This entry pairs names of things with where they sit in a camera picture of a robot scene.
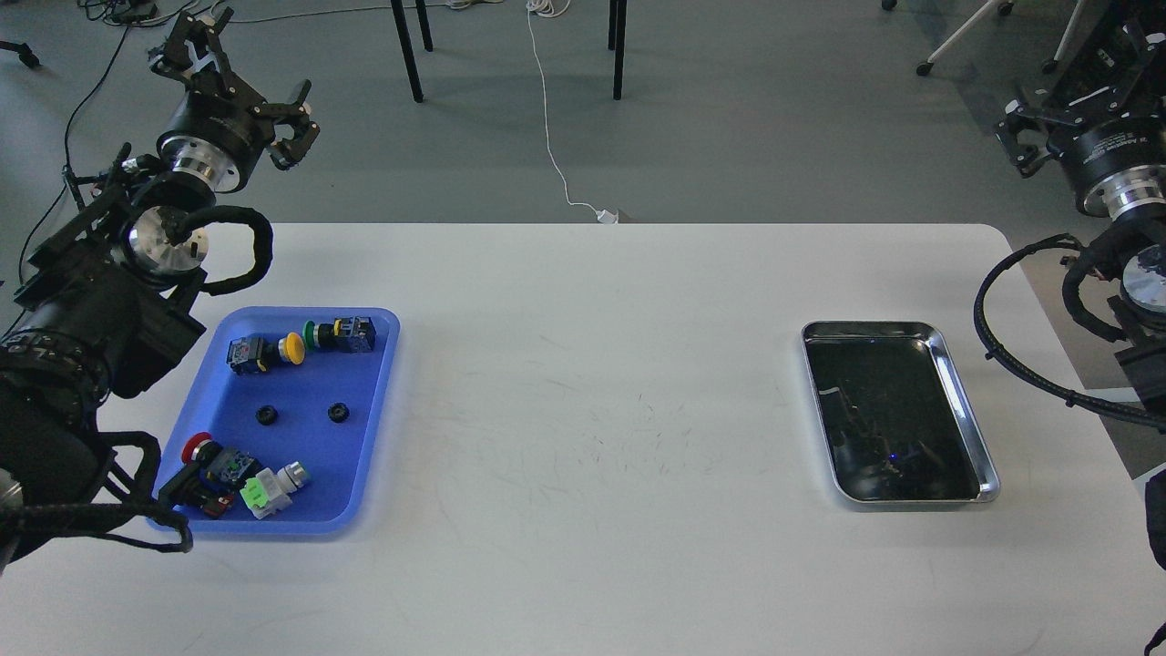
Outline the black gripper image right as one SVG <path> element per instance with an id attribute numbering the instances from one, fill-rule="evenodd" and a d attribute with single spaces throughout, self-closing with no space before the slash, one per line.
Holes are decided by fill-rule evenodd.
<path id="1" fill-rule="evenodd" d="M 1084 45 L 1084 62 L 1088 108 L 1116 115 L 1163 105 L 1163 24 L 1129 17 L 1124 24 L 1097 26 Z M 1121 219 L 1142 205 L 1163 205 L 1161 118 L 1121 117 L 1080 128 L 1081 112 L 1018 93 L 995 124 L 995 137 L 1023 179 L 1049 158 L 1058 161 L 1083 216 Z"/>

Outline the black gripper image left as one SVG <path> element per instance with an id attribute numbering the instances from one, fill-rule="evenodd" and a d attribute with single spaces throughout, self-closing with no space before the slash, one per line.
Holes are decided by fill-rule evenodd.
<path id="1" fill-rule="evenodd" d="M 233 14 L 229 7 L 201 17 L 180 10 L 162 45 L 148 52 L 154 75 L 187 89 L 159 137 L 159 157 L 220 193 L 244 190 L 265 150 L 279 170 L 292 170 L 319 134 L 307 104 L 311 80 L 297 83 L 285 103 L 244 92 L 220 42 Z"/>

